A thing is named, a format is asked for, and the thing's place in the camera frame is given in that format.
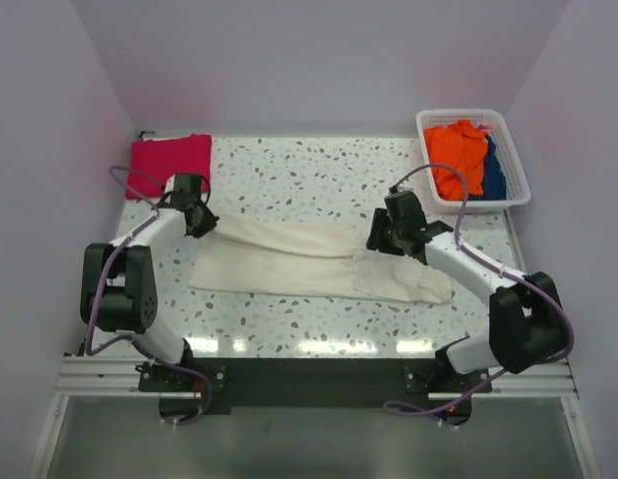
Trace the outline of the cream white t-shirt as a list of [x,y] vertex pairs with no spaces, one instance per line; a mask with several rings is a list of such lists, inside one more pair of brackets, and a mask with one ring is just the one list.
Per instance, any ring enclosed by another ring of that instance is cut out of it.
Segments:
[[196,289],[444,304],[450,277],[408,256],[366,248],[370,223],[265,222],[223,211],[200,240]]

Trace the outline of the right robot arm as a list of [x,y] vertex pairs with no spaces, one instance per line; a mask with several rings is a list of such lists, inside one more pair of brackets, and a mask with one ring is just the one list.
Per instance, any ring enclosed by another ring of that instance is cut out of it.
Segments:
[[422,377],[429,388],[457,391],[469,374],[491,367],[520,373],[560,359],[573,346],[572,326],[549,275],[507,268],[463,241],[457,229],[429,222],[411,191],[391,190],[373,214],[366,247],[437,269],[487,307],[483,333],[436,351]]

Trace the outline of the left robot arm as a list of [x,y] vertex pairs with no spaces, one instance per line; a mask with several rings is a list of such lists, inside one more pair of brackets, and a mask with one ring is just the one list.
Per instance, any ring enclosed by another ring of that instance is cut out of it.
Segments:
[[154,260],[185,237],[200,239],[219,218],[209,208],[211,184],[200,174],[176,173],[165,182],[128,167],[112,167],[111,177],[145,202],[149,215],[110,242],[89,244],[84,252],[80,315],[87,325],[84,353],[95,356],[125,341],[149,363],[162,367],[162,381],[174,391],[195,382],[189,343],[159,318]]

